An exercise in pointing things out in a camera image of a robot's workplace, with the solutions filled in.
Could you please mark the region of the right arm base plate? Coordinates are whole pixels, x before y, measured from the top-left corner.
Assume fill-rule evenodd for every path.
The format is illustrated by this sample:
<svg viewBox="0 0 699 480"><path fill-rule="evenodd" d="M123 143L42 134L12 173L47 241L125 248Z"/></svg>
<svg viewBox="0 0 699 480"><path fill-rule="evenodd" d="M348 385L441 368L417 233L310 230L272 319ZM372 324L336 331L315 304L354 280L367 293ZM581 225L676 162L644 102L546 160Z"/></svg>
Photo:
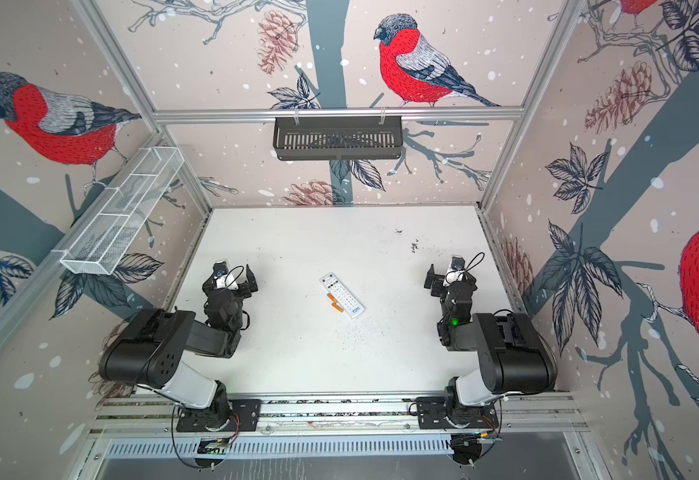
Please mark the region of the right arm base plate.
<svg viewBox="0 0 699 480"><path fill-rule="evenodd" d="M444 397L419 397L411 403L411 415L421 430L499 430L497 410L491 406L465 407Z"/></svg>

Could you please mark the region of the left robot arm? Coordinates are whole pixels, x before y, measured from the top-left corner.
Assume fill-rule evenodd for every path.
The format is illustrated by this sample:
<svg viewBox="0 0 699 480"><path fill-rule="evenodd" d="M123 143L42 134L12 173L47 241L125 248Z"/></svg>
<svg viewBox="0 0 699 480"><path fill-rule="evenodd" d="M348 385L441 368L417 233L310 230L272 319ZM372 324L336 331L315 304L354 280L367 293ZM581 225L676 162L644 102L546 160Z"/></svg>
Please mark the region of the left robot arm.
<svg viewBox="0 0 699 480"><path fill-rule="evenodd" d="M261 402L232 400L226 386L182 359L197 356L229 359L250 326L243 301L257 292L255 276L245 265L216 262L202 284L200 321L188 310L142 310L104 350L99 376L111 382L148 389L175 403L172 428L179 433L253 432Z"/></svg>

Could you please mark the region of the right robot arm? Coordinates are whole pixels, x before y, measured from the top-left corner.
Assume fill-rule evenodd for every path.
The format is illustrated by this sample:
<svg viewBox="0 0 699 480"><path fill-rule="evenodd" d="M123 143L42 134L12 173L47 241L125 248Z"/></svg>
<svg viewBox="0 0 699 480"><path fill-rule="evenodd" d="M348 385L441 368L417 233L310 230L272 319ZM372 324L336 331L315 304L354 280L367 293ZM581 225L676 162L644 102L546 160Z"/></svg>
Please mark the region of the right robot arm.
<svg viewBox="0 0 699 480"><path fill-rule="evenodd" d="M427 270L425 289L441 304L437 335L449 352L475 356L477 367L455 376L441 397L417 398L422 430L499 431L495 408L509 395L535 395L553 389L557 368L529 316L508 309L473 313L477 278L455 257L449 271Z"/></svg>

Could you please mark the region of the white remote control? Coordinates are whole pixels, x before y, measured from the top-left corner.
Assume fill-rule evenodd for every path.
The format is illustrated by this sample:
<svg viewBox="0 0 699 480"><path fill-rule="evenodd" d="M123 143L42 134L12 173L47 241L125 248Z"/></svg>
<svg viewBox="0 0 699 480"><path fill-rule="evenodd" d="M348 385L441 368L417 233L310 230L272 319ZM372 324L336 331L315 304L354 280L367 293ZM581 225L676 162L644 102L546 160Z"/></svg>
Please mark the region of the white remote control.
<svg viewBox="0 0 699 480"><path fill-rule="evenodd" d="M365 306L346 288L346 286L333 274L329 273L321 277L320 285L327 293L332 294L338 304L344 309L350 318L357 319L365 313Z"/></svg>

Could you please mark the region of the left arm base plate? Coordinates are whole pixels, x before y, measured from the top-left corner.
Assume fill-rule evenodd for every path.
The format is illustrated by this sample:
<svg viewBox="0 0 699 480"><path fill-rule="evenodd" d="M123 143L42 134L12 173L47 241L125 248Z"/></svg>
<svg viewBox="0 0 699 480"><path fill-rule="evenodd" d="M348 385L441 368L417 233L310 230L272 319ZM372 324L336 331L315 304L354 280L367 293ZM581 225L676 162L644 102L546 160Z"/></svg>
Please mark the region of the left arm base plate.
<svg viewBox="0 0 699 480"><path fill-rule="evenodd" d="M257 428L262 402L259 399L233 399L208 409L178 408L174 429L179 433L246 433Z"/></svg>

